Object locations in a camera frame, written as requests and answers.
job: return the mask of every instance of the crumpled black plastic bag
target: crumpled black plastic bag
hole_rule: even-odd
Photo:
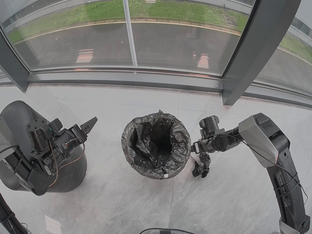
[[[211,163],[210,156],[208,152],[203,152],[199,154],[199,159],[201,161],[201,164],[199,165],[197,161],[195,161],[195,168],[192,172],[194,177],[202,175],[202,178],[205,178],[207,174],[209,173],[209,165]]]
[[[191,138],[183,123],[161,110],[131,120],[121,145],[131,167],[153,179],[176,176],[191,153]]]

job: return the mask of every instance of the tied plastic bag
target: tied plastic bag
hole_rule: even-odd
[[[131,120],[121,145],[131,167],[152,179],[176,176],[191,153],[191,138],[183,123],[161,110]]]

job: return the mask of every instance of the road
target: road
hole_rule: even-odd
[[[139,66],[216,75],[221,75],[225,69],[228,57],[224,52],[228,42],[239,40],[239,36],[227,32],[184,25],[132,23],[132,30]],[[35,37],[15,47],[32,70],[57,66],[132,65],[125,23],[62,30]],[[88,54],[82,61],[89,63],[76,63],[82,57],[80,54]],[[198,67],[201,54],[208,55],[209,68],[205,62],[204,68]],[[274,81],[274,84],[311,92],[311,68],[303,60],[277,49],[256,80]]]

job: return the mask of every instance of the floor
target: floor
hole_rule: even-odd
[[[45,215],[60,223],[62,234],[139,233],[151,227],[197,234],[279,231],[280,214],[267,171],[244,145],[211,154],[205,179],[192,176],[193,158],[172,179],[152,180],[131,168],[120,143],[124,127],[159,109],[181,120],[192,141],[200,137],[198,122],[206,116],[217,115],[225,129],[258,112],[271,117],[291,141],[301,184],[310,196],[306,214],[312,215],[311,109],[251,98],[222,106],[217,93],[142,87],[37,84],[22,93],[0,86],[0,110],[15,100],[49,120],[59,118],[65,127],[99,119],[86,142],[87,174],[72,192],[38,197],[10,191],[0,182],[4,199],[33,234],[48,233]]]

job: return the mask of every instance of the wire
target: wire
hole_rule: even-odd
[[[51,148],[51,152],[52,152],[52,154],[53,154],[53,158],[54,158],[54,161],[55,161],[55,166],[56,166],[56,168],[57,168],[57,160],[56,160],[56,158],[55,158],[55,156],[54,156],[54,152],[53,152],[53,148],[52,148],[52,145],[51,145],[51,141],[50,141],[50,140],[49,140],[49,145],[50,145],[50,148]],[[51,185],[49,185],[49,187],[51,187],[52,185],[54,185],[54,184],[56,183],[57,177],[55,178],[55,181],[54,181]]]
[[[189,234],[196,234],[196,233],[193,233],[193,232],[188,232],[188,231],[184,231],[184,230],[179,230],[179,229],[165,229],[165,228],[149,228],[149,229],[146,229],[144,231],[141,231],[140,234],[142,234],[143,232],[145,231],[148,231],[148,230],[171,230],[171,231],[179,231],[179,232],[186,232],[186,233],[189,233]]]
[[[232,135],[227,135],[227,134],[216,134],[216,135],[212,135],[212,136],[217,136],[217,135],[223,135],[223,136],[230,136],[230,137],[234,137],[235,139],[238,139],[239,141],[241,141],[242,143],[244,143],[246,146],[248,146],[251,150],[253,150],[256,154],[260,155],[262,158],[264,158],[265,160],[267,160],[268,162],[272,163],[273,165],[275,166],[278,166],[279,168],[283,169],[285,172],[287,172],[292,179],[294,179],[301,187],[301,189],[303,190],[303,193],[306,195],[307,199],[306,201],[304,202],[303,205],[306,204],[306,202],[308,201],[308,195],[306,194],[305,190],[303,189],[302,185],[300,184],[300,181],[296,180],[295,176],[292,175],[289,171],[287,171],[284,167],[278,165],[278,164],[275,164],[274,162],[270,161],[269,159],[267,159],[266,157],[264,157],[263,155],[261,155],[259,152],[257,152],[256,150],[254,150],[249,144],[247,144],[245,141],[242,141],[240,138],[237,138],[236,136],[232,136]]]
[[[9,150],[10,148],[13,148],[13,147],[18,147],[18,148],[19,148],[19,145],[9,146],[9,147],[7,147],[7,148],[1,150],[1,151],[0,151],[0,154],[3,153],[3,152],[5,152],[6,150]]]
[[[26,223],[21,223],[21,224],[26,224]],[[26,224],[26,229],[28,229],[28,224]]]
[[[82,151],[82,154],[80,155],[80,157],[79,157],[79,158],[76,158],[76,159],[73,160],[72,162],[69,162],[69,163],[65,164],[64,166],[67,166],[67,165],[69,165],[69,164],[71,164],[71,163],[73,163],[73,162],[79,160],[79,159],[83,156],[84,150],[85,150],[85,145],[84,145],[84,143],[82,143],[82,144],[83,144],[83,151]]]

